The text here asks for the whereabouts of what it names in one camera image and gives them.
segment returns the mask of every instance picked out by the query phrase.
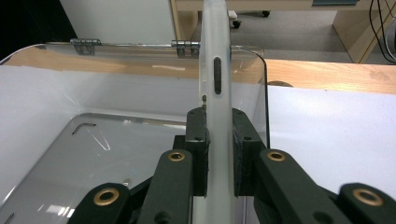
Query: transparent plastic container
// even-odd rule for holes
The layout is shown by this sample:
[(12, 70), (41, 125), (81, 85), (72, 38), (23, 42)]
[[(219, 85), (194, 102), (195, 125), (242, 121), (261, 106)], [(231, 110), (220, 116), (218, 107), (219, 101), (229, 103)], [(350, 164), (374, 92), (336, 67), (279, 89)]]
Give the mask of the transparent plastic container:
[[(232, 47), (232, 105), (269, 144), (261, 56)], [(199, 60), (170, 46), (37, 45), (1, 64), (0, 223), (66, 223), (90, 189), (133, 188), (201, 102)]]

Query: floor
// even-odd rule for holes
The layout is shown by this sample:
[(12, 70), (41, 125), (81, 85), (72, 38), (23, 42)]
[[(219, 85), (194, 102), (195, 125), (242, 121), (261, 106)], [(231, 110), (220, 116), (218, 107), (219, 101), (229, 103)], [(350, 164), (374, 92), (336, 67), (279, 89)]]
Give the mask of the floor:
[[(332, 27), (335, 11), (271, 11), (268, 18), (261, 11), (237, 12), (242, 22), (231, 29), (232, 45), (264, 49), (267, 59), (313, 62), (352, 63), (341, 39)], [(389, 48), (395, 53), (394, 29), (391, 25)], [(192, 40), (200, 40), (201, 25)], [(391, 64), (377, 46), (365, 63)]]

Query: metal hinge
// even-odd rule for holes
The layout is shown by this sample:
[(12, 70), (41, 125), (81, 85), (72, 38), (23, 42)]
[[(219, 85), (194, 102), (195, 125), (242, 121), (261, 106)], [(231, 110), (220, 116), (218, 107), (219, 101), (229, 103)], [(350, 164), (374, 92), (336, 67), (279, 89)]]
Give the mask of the metal hinge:
[(172, 47), (177, 48), (178, 58), (199, 58), (200, 42), (189, 40), (172, 40)]
[(100, 46), (102, 43), (99, 39), (89, 38), (74, 38), (70, 43), (75, 47), (78, 55), (95, 55), (95, 46)]

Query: wooden table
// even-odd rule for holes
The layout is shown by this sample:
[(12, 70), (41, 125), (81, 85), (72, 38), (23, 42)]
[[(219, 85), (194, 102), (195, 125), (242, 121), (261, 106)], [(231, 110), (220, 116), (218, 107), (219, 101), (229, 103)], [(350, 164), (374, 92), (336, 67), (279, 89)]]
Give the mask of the wooden table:
[[(393, 65), (355, 63), (314, 63), (286, 60), (266, 60), (268, 81), (283, 81), (295, 88), (324, 89), (333, 91), (365, 91), (396, 94), (396, 68)], [(169, 76), (169, 72), (153, 73), (151, 63), (126, 63), (97, 57), (78, 57), (56, 51), (29, 48), (11, 57), (5, 65), (33, 66), (53, 70), (101, 72), (109, 74), (142, 74)], [(187, 64), (186, 70), (172, 72), (172, 76), (198, 78), (198, 63)], [(245, 69), (244, 78), (233, 81), (258, 83), (262, 61), (256, 60)]]
[[(354, 63), (364, 63), (376, 45), (375, 35), (370, 26), (370, 0), (360, 0), (356, 6), (312, 7), (312, 0), (228, 0), (229, 10), (337, 10), (333, 26), (340, 36)], [(393, 14), (396, 14), (396, 1), (388, 0)], [(197, 13), (203, 7), (203, 0), (171, 0), (175, 30), (178, 39), (190, 39), (197, 24)], [(385, 28), (392, 17), (381, 0)], [(380, 32), (379, 13), (376, 1), (373, 6), (373, 22), (378, 36)]]

